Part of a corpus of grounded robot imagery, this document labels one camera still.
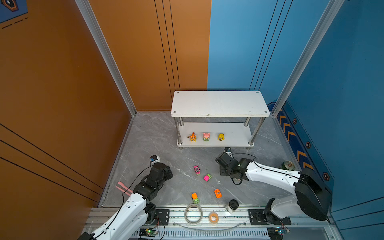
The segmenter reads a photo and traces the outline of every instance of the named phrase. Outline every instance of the orange wall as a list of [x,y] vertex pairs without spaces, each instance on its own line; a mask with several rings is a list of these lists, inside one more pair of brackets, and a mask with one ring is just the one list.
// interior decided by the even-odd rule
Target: orange wall
[[76,3],[27,4],[0,24],[1,237],[77,239],[131,116]]
[[91,0],[138,111],[170,110],[175,90],[206,90],[210,0]]

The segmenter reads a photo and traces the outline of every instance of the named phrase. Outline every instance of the clear tape roll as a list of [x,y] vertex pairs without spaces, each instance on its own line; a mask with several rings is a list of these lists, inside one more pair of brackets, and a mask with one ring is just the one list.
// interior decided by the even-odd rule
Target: clear tape roll
[[[196,208],[198,208],[198,209],[200,210],[200,218],[199,218],[197,221],[195,221],[195,222],[192,222],[192,221],[188,220],[188,218],[187,218],[187,212],[188,212],[188,210],[189,210],[191,207],[196,207]],[[199,224],[199,222],[201,222],[201,220],[203,219],[203,210],[202,210],[201,207],[200,207],[199,205],[197,205],[197,204],[189,204],[189,205],[187,206],[187,208],[185,209],[185,212],[184,212],[184,218],[185,218],[185,221],[186,221],[187,223],[189,223],[190,225],[196,225],[196,224]]]

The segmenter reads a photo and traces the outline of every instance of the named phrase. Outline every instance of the toy figure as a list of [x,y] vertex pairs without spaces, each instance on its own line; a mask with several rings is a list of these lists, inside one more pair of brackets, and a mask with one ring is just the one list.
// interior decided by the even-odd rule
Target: toy figure
[[219,140],[219,141],[223,141],[223,140],[224,140],[224,134],[220,133],[220,134],[218,135],[218,140]]
[[211,135],[210,133],[203,133],[203,140],[204,141],[209,141],[209,135]]
[[189,136],[189,137],[190,137],[191,142],[196,142],[196,135],[195,135],[195,132],[193,132],[192,135]]

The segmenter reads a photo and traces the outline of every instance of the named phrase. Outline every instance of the blue wall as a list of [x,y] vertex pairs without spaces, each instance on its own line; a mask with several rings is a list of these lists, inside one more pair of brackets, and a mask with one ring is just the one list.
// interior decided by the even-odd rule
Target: blue wall
[[19,10],[12,12],[9,10],[6,6],[4,6],[2,3],[0,3],[0,23],[8,21],[10,19],[13,19],[15,17],[18,17],[20,15],[26,14],[28,12],[27,6],[26,6],[26,0],[18,0],[17,7]]
[[383,9],[380,0],[345,1],[288,98],[332,173],[345,239],[384,227]]
[[277,99],[327,4],[212,0],[207,89],[260,89],[266,103]]

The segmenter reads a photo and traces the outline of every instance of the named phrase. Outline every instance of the orange tape roll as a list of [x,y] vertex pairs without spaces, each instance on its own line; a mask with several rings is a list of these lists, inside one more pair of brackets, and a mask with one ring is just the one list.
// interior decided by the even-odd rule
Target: orange tape roll
[[209,222],[211,224],[217,224],[218,223],[218,215],[215,212],[211,212],[208,216]]

